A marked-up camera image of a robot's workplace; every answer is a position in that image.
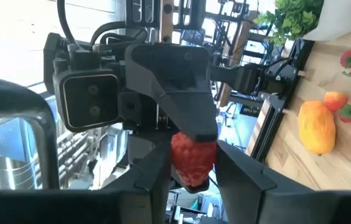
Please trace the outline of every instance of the screw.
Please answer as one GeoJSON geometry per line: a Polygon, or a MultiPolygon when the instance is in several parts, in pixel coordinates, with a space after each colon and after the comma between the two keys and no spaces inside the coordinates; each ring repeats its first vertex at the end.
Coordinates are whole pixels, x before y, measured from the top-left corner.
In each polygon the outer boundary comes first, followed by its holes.
{"type": "Polygon", "coordinates": [[[97,117],[99,116],[101,113],[101,109],[97,106],[93,106],[91,109],[90,109],[90,114],[94,117],[97,117]]]}
{"type": "Polygon", "coordinates": [[[98,87],[96,85],[90,85],[88,87],[88,92],[92,95],[96,95],[98,93],[98,87]]]}
{"type": "Polygon", "coordinates": [[[163,6],[163,11],[166,14],[171,13],[171,11],[173,11],[173,7],[170,4],[165,4],[163,6]]]}
{"type": "Polygon", "coordinates": [[[186,60],[192,60],[192,55],[190,53],[186,53],[184,58],[186,60]]]}
{"type": "Polygon", "coordinates": [[[163,37],[163,42],[164,43],[169,43],[170,41],[171,41],[171,38],[168,35],[163,37]]]}

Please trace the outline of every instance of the black plastic housing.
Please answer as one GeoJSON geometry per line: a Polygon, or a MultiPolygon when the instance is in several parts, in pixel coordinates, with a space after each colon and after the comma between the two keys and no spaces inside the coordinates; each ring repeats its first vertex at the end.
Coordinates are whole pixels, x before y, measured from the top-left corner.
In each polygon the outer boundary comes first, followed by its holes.
{"type": "Polygon", "coordinates": [[[217,139],[206,49],[130,45],[125,58],[128,89],[155,100],[172,122],[195,141],[217,139]]]}
{"type": "Polygon", "coordinates": [[[118,77],[110,69],[66,70],[54,76],[58,112],[66,128],[79,133],[121,122],[118,77]]]}

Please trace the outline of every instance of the plastic fruit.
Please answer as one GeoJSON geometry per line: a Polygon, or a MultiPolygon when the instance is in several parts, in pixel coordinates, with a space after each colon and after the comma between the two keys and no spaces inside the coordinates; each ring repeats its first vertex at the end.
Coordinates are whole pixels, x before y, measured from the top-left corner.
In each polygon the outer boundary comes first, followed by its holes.
{"type": "Polygon", "coordinates": [[[325,103],[319,100],[304,102],[300,108],[298,125],[300,139],[307,150],[318,155],[333,150],[336,125],[325,103]]]}
{"type": "Polygon", "coordinates": [[[351,105],[350,104],[346,104],[340,110],[339,118],[341,121],[343,121],[345,123],[351,122],[351,105]]]}
{"type": "Polygon", "coordinates": [[[349,98],[346,94],[339,91],[330,91],[324,95],[324,103],[333,112],[341,109],[347,102],[349,98]]]}
{"type": "Polygon", "coordinates": [[[182,183],[198,187],[213,169],[217,159],[217,143],[195,142],[179,132],[171,138],[171,156],[182,183]]]}

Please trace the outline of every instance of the green plant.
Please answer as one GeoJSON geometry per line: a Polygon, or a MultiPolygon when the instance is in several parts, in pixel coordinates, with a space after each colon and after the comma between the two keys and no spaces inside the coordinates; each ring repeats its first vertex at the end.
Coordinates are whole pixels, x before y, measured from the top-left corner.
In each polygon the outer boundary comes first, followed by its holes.
{"type": "Polygon", "coordinates": [[[268,40],[277,45],[302,37],[318,25],[324,0],[275,0],[275,12],[260,14],[254,22],[273,23],[268,40]]]}

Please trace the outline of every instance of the orange mango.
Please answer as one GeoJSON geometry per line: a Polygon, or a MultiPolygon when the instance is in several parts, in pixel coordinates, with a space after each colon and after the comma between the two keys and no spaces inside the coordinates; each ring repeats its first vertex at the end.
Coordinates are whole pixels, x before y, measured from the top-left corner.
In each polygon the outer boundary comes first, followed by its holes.
{"type": "Polygon", "coordinates": [[[304,102],[300,107],[298,125],[300,140],[308,151],[322,155],[333,150],[336,125],[325,103],[319,100],[304,102]]]}
{"type": "Polygon", "coordinates": [[[329,91],[324,95],[324,102],[326,106],[333,112],[341,109],[347,102],[349,98],[346,94],[339,91],[329,91]]]}

